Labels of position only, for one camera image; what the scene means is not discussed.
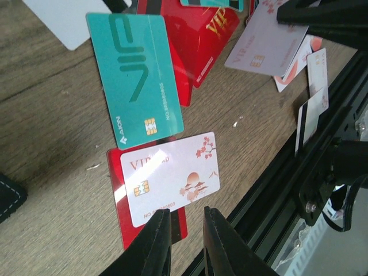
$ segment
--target vip card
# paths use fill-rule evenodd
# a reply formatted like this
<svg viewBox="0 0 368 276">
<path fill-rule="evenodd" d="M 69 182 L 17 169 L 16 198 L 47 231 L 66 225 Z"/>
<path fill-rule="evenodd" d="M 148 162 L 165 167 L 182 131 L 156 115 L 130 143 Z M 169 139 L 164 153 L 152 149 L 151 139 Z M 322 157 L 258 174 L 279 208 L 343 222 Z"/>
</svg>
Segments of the vip card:
<svg viewBox="0 0 368 276">
<path fill-rule="evenodd" d="M 326 49 L 323 48 L 314 52 L 306 58 L 308 64 L 308 84 L 309 95 L 313 97 L 321 89 L 323 90 L 323 99 L 320 102 L 320 111 L 322 114 L 328 109 L 328 76 L 327 76 L 327 57 Z"/>
<path fill-rule="evenodd" d="M 267 0 L 255 9 L 225 66 L 283 77 L 292 63 L 308 26 L 277 23 L 278 7 L 287 0 Z"/>
<path fill-rule="evenodd" d="M 321 89 L 299 108 L 295 156 L 317 131 L 324 94 Z"/>
<path fill-rule="evenodd" d="M 213 132 L 127 152 L 120 160 L 135 227 L 158 209 L 177 210 L 220 188 Z"/>
<path fill-rule="evenodd" d="M 162 16 L 87 15 L 118 148 L 182 132 L 182 114 Z"/>
</svg>

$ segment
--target screw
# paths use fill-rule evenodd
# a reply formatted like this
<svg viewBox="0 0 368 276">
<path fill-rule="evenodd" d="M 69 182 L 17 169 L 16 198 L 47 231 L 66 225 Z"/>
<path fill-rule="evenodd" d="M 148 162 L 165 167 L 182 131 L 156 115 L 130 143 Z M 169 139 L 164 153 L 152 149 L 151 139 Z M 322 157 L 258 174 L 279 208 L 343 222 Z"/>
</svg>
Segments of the screw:
<svg viewBox="0 0 368 276">
<path fill-rule="evenodd" d="M 355 130 L 357 131 L 365 131 L 366 130 L 366 124 L 364 122 L 355 122 Z"/>
<path fill-rule="evenodd" d="M 314 204 L 310 201 L 308 201 L 305 205 L 305 211 L 307 213 L 313 213 L 316 210 L 316 208 L 317 208 L 316 204 Z"/>
</svg>

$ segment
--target red card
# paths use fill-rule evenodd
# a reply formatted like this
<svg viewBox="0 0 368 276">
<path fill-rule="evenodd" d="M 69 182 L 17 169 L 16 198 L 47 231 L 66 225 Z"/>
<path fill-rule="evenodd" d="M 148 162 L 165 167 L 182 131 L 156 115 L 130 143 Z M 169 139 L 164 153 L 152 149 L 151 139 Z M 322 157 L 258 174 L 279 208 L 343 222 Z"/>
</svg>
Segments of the red card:
<svg viewBox="0 0 368 276">
<path fill-rule="evenodd" d="M 157 141 L 151 142 L 145 145 L 140 145 L 135 148 L 130 148 L 122 151 L 118 148 L 111 149 L 108 151 L 108 162 L 110 168 L 110 177 L 113 187 L 113 193 L 116 203 L 116 211 L 118 215 L 122 245 L 124 249 L 127 249 L 129 245 L 133 242 L 135 237 L 143 229 L 143 226 L 134 227 L 132 224 L 132 217 L 129 211 L 128 198 L 126 196 L 124 177 L 122 175 L 122 168 L 120 163 L 120 156 L 129 151 L 139 150 L 141 148 L 152 147 L 157 145 Z M 172 244 L 186 238 L 188 235 L 188 229 L 186 225 L 185 209 L 180 208 L 176 211 L 171 212 L 171 242 Z"/>
<path fill-rule="evenodd" d="M 239 24 L 232 9 L 207 7 L 202 12 L 194 86 L 199 88 Z"/>
<path fill-rule="evenodd" d="M 189 106 L 193 85 L 201 85 L 237 27 L 236 13 L 182 6 L 180 0 L 139 0 L 137 14 L 164 17 L 180 104 Z"/>
</svg>

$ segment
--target white stitching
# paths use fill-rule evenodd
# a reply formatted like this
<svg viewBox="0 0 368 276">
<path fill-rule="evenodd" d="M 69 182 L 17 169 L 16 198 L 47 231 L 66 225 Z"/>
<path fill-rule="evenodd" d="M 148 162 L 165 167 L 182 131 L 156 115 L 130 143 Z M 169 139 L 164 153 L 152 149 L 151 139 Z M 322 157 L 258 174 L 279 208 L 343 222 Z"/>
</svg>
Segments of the white stitching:
<svg viewBox="0 0 368 276">
<path fill-rule="evenodd" d="M 15 191 L 13 188 L 11 188 L 11 187 L 9 187 L 9 185 L 7 185 L 7 184 L 5 184 L 4 182 L 2 182 L 1 180 L 0 180 L 0 183 L 1 184 L 3 184 L 5 187 L 7 187 L 8 189 L 10 189 L 10 190 L 12 190 L 14 193 L 16 193 L 17 194 L 17 196 L 18 196 L 18 199 L 16 199 L 12 204 L 10 204 L 10 206 L 7 208 L 7 209 L 5 209 L 5 211 L 3 212 L 3 213 L 0 213 L 0 217 L 3 215 L 3 214 L 5 214 L 7 211 L 9 211 L 10 210 L 10 208 L 15 204 L 15 203 L 17 203 L 18 202 L 18 200 L 21 198 L 21 195 L 17 192 L 17 191 Z"/>
</svg>

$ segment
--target wooden table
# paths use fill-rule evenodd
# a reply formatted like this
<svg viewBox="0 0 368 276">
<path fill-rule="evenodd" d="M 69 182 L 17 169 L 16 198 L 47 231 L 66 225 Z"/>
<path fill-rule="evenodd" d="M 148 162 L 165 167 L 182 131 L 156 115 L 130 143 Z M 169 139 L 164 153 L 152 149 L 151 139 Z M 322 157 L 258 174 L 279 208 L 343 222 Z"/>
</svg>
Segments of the wooden table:
<svg viewBox="0 0 368 276">
<path fill-rule="evenodd" d="M 1 171 L 29 193 L 0 225 L 0 275 L 98 274 L 122 244 L 106 161 L 116 144 L 91 42 L 66 50 L 20 0 L 0 0 L 0 22 Z M 278 93 L 269 76 L 224 67 L 243 28 L 182 109 L 177 138 L 215 132 L 221 189 L 186 207 L 189 235 L 173 246 L 172 275 L 202 248 L 204 206 L 230 214 L 296 129 L 306 99 L 305 71 Z M 355 50 L 324 46 L 331 83 Z"/>
</svg>

